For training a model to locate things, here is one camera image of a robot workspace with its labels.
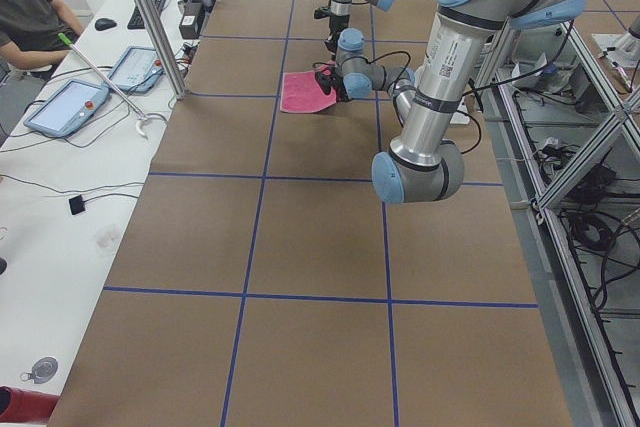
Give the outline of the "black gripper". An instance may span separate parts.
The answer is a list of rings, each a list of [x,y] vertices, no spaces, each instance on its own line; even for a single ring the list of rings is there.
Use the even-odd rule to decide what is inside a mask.
[[[349,15],[329,16],[329,36],[325,40],[326,47],[336,47],[341,33],[349,27]]]
[[[349,101],[350,98],[344,87],[343,78],[336,73],[334,66],[325,67],[322,71],[330,71],[332,73],[333,91],[331,94],[335,95],[336,101]]]

